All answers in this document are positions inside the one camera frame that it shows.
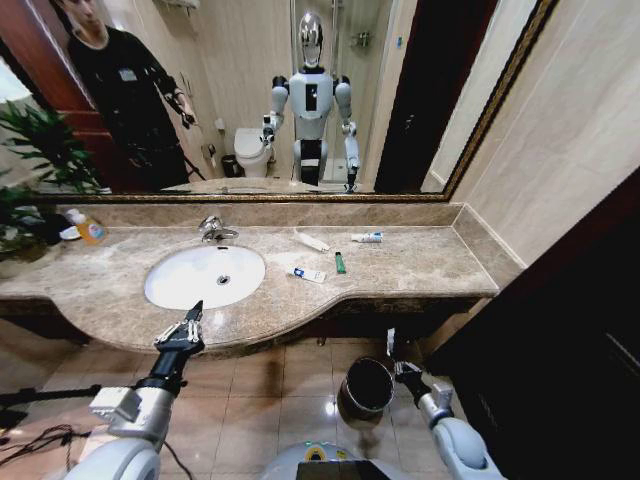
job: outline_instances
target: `person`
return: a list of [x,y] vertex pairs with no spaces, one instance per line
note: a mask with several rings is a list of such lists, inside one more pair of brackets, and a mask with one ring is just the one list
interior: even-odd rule
[[68,52],[114,141],[154,191],[189,182],[185,155],[158,91],[195,122],[186,95],[133,34],[107,26],[95,0],[55,0],[71,25]]

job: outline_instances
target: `black shirt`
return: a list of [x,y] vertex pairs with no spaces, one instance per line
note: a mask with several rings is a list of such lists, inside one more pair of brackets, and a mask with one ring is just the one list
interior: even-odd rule
[[93,49],[75,36],[69,55],[114,140],[122,147],[163,148],[178,143],[158,90],[173,94],[175,80],[128,32],[107,27],[109,41]]

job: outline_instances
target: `yellow label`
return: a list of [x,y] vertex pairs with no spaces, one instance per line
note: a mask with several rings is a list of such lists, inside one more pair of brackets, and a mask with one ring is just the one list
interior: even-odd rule
[[307,450],[307,453],[304,455],[304,459],[307,462],[315,461],[325,461],[327,459],[327,454],[324,453],[324,450],[320,447],[311,447]]

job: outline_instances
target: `cable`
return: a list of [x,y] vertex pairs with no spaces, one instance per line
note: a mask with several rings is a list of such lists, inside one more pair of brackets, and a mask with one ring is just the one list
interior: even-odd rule
[[[56,432],[56,431],[61,431],[63,433],[57,433],[54,434],[52,436],[48,436],[50,433]],[[19,448],[19,450],[17,452],[12,453],[11,455],[9,455],[8,457],[0,460],[0,467],[2,467],[3,465],[6,465],[7,463],[9,463],[12,460],[15,460],[16,458],[19,457],[23,457],[25,455],[28,455],[30,453],[35,453],[38,450],[43,449],[44,447],[46,447],[47,445],[57,441],[57,440],[62,440],[61,442],[61,446],[67,446],[67,472],[69,470],[71,470],[71,442],[73,441],[74,437],[88,437],[91,434],[91,432],[85,432],[85,433],[78,433],[76,432],[73,427],[69,424],[60,424],[60,425],[56,425],[55,427],[51,427],[51,428],[47,428],[44,432],[42,432],[40,435],[38,435],[35,439],[31,440],[28,443],[22,443],[22,444],[18,444],[18,445],[12,445],[10,447],[5,447],[3,449],[1,449],[1,452],[5,452],[7,450],[11,450],[14,448]]]
[[166,440],[164,440],[164,444],[166,445],[166,447],[171,452],[171,455],[173,455],[173,458],[176,461],[176,463],[178,464],[178,466],[182,470],[184,470],[184,473],[187,474],[187,477],[189,477],[189,480],[194,480],[193,473],[191,473],[191,471],[187,467],[185,467],[184,464],[180,461],[180,459],[178,458],[178,455],[176,455],[176,452],[173,449],[173,447],[171,445],[169,445]]

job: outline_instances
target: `toothpaste tube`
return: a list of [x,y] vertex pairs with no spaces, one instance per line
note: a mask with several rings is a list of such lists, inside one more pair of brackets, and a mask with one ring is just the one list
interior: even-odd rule
[[289,275],[293,275],[294,277],[304,278],[305,280],[309,280],[315,283],[324,282],[327,274],[325,272],[318,272],[317,270],[303,270],[300,267],[294,267],[287,272]]
[[351,235],[351,241],[359,243],[382,243],[382,232],[356,233]]
[[329,251],[329,245],[327,245],[321,240],[318,240],[317,238],[313,238],[311,235],[307,235],[306,233],[295,232],[294,236],[296,240],[298,240],[299,242],[304,243],[308,247],[315,248],[319,252]]

